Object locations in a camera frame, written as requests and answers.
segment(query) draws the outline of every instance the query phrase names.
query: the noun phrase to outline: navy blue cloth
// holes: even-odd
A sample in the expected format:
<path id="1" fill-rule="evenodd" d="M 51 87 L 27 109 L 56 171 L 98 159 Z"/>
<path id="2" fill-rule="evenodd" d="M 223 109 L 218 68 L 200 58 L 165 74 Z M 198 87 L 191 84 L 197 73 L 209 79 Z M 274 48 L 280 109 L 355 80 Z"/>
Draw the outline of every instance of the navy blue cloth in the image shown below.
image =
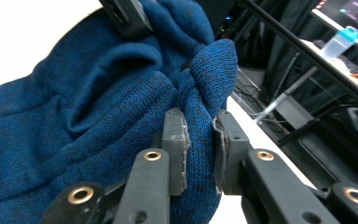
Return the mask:
<path id="1" fill-rule="evenodd" d="M 78 181 L 107 187 L 128 177 L 136 154 L 162 133 L 165 112 L 176 106 L 191 146 L 188 188 L 172 197 L 171 222 L 211 219 L 220 200 L 211 122 L 233 89 L 235 49 L 229 40 L 213 42 L 195 2 L 142 4 L 152 35 L 127 41 L 98 10 L 31 75 L 0 86 L 0 223 L 39 222 Z"/>

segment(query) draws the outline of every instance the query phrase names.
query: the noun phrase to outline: wire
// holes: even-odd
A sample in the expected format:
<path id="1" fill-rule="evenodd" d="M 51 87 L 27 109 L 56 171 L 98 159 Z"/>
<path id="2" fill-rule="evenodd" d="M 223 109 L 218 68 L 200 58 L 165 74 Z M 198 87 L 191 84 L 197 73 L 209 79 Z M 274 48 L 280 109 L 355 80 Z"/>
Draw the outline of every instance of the wire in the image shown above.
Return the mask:
<path id="1" fill-rule="evenodd" d="M 277 90 L 274 92 L 271 102 L 278 97 L 278 93 L 282 88 L 283 82 L 286 80 L 287 76 L 289 75 L 290 70 L 292 70 L 293 64 L 296 62 L 299 55 L 300 53 L 296 53 L 295 56 L 292 58 L 292 61 L 290 61 L 289 65 L 287 65 L 286 71 L 284 72 L 283 77 L 280 83 L 278 84 Z"/>

